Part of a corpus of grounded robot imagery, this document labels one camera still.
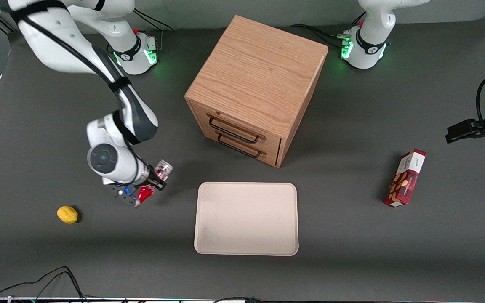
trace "wooden cabinet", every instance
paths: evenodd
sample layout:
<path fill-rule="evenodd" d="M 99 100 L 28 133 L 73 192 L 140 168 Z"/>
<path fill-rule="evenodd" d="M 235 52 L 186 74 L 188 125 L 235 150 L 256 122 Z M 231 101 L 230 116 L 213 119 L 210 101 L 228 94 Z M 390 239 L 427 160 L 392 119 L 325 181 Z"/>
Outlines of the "wooden cabinet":
<path fill-rule="evenodd" d="M 185 94 L 203 134 L 280 167 L 328 48 L 235 16 Z"/>

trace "red box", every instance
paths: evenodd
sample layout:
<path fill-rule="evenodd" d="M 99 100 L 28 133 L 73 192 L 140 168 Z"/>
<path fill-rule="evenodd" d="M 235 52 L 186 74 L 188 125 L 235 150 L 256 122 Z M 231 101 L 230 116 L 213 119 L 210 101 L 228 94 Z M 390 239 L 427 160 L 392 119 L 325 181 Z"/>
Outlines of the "red box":
<path fill-rule="evenodd" d="M 420 169 L 426 158 L 426 153 L 419 149 L 411 150 L 400 160 L 396 176 L 389 188 L 385 204 L 398 207 L 409 203 Z"/>

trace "green led light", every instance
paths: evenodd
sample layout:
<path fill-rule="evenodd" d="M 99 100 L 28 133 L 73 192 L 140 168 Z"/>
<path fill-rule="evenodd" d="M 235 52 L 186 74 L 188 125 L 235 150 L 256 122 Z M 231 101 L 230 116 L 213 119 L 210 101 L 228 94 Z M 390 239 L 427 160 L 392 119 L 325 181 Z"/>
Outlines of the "green led light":
<path fill-rule="evenodd" d="M 156 52 L 153 50 L 143 50 L 143 53 L 147 57 L 147 60 L 149 60 L 149 63 L 151 65 L 154 65 L 156 63 Z"/>
<path fill-rule="evenodd" d="M 344 46 L 346 50 L 342 51 L 342 58 L 347 59 L 351 54 L 351 50 L 353 49 L 353 42 L 349 42 L 346 46 Z"/>
<path fill-rule="evenodd" d="M 381 51 L 381 54 L 379 55 L 379 59 L 381 59 L 383 57 L 383 53 L 385 52 L 385 48 L 386 48 L 386 43 L 383 45 L 383 50 Z"/>
<path fill-rule="evenodd" d="M 119 62 L 119 57 L 113 52 L 113 55 L 115 56 L 115 59 L 117 60 L 117 65 L 121 66 L 121 62 Z"/>

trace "gray table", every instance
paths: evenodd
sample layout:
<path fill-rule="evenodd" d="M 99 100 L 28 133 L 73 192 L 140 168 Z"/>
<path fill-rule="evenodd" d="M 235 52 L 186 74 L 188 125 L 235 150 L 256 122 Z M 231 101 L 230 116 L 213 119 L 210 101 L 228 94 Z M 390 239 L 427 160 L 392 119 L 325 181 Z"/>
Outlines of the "gray table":
<path fill-rule="evenodd" d="M 183 99 L 221 33 L 167 32 L 160 64 L 131 77 L 160 121 L 136 151 L 175 168 L 139 210 L 111 198 L 86 163 L 86 123 L 115 109 L 112 93 L 92 75 L 51 71 L 11 39 L 0 82 L 0 289 L 68 265 L 85 293 L 106 297 L 485 301 L 485 140 L 445 142 L 448 126 L 475 117 L 485 20 L 398 25 L 367 71 L 331 50 L 281 169 L 202 136 Z M 382 200 L 412 148 L 426 162 L 411 204 L 391 209 Z M 298 254 L 196 253 L 204 181 L 295 184 Z M 62 224 L 62 205 L 78 205 L 83 222 Z M 46 295 L 75 293 L 62 279 Z"/>

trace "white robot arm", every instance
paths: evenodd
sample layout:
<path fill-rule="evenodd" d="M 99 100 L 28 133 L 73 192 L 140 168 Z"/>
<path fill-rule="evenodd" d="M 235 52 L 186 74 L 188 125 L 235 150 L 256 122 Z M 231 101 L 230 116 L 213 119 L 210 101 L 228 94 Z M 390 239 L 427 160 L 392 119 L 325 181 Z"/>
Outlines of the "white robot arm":
<path fill-rule="evenodd" d="M 358 69 L 369 69 L 383 57 L 385 41 L 396 25 L 392 10 L 422 5 L 430 0 L 358 0 L 366 11 L 364 25 L 356 25 L 347 31 L 351 42 L 342 50 L 342 59 Z"/>
<path fill-rule="evenodd" d="M 8 6 L 25 40 L 44 65 L 65 73 L 98 74 L 115 93 L 119 109 L 87 125 L 87 138 L 91 146 L 87 161 L 91 169 L 102 177 L 103 184 L 114 184 L 121 188 L 117 192 L 123 189 L 127 191 L 127 186 L 138 186 L 132 194 L 119 194 L 125 196 L 125 199 L 134 198 L 134 203 L 129 202 L 129 205 L 138 207 L 146 198 L 144 196 L 148 196 L 142 190 L 148 189 L 150 195 L 156 189 L 162 189 L 172 169 L 164 161 L 152 167 L 138 157 L 131 147 L 151 139 L 158 128 L 158 121 L 108 53 L 89 43 L 73 20 L 75 17 L 94 26 L 109 38 L 114 50 L 133 54 L 129 55 L 127 67 L 147 70 L 150 67 L 146 58 L 147 51 L 140 54 L 143 44 L 136 42 L 147 40 L 147 37 L 135 35 L 120 17 L 109 23 L 102 21 L 106 16 L 117 18 L 118 11 L 121 16 L 132 11 L 133 0 L 8 0 Z M 48 37 L 38 27 L 25 21 L 25 18 L 55 37 Z M 115 32 L 121 33 L 121 36 L 115 36 Z M 71 54 L 54 39 L 69 45 L 78 55 Z M 137 190 L 140 190 L 142 196 L 139 199 Z"/>

